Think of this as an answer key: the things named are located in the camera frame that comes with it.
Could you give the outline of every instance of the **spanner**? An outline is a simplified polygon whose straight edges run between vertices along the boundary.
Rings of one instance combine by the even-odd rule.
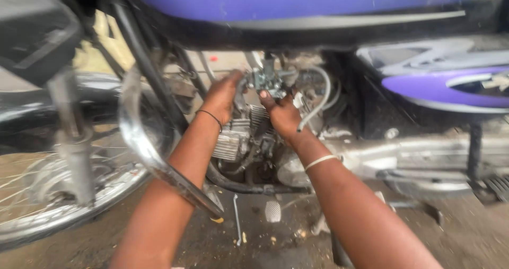
[[[242,242],[242,234],[240,233],[240,223],[239,223],[239,211],[237,209],[237,199],[238,195],[233,196],[233,208],[235,208],[235,220],[237,221],[237,233],[239,233],[239,239],[237,240],[237,246],[240,246],[240,242]]]

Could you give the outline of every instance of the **concrete floor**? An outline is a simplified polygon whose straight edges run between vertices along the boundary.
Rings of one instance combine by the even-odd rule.
[[[96,28],[104,24],[99,20]],[[132,57],[122,42],[102,38],[122,65],[132,63]],[[77,56],[75,63],[83,70],[111,72],[97,53],[86,47],[89,55]],[[214,69],[244,67],[238,53],[219,53]],[[17,90],[23,83],[6,83],[3,89]],[[387,189],[370,183],[375,189]],[[312,236],[310,225],[319,217],[320,208],[315,198],[296,202],[283,211],[282,222],[270,224],[263,216],[265,202],[274,197],[240,195],[238,199],[241,228],[247,243],[236,247],[235,218],[232,193],[215,190],[225,208],[222,224],[211,222],[201,211],[194,213],[182,239],[174,265],[184,268],[336,268],[332,263],[330,238],[322,233]],[[0,253],[1,269],[107,268],[115,247],[121,240],[131,212],[144,191],[141,187],[125,200],[100,214],[88,224],[68,229],[22,248]],[[387,199],[398,199],[387,193]],[[283,196],[282,205],[296,196]],[[412,210],[401,210],[400,217],[424,242],[445,269],[495,269],[509,267],[509,206],[484,208],[467,196],[433,203],[443,210],[445,224],[434,221]]]

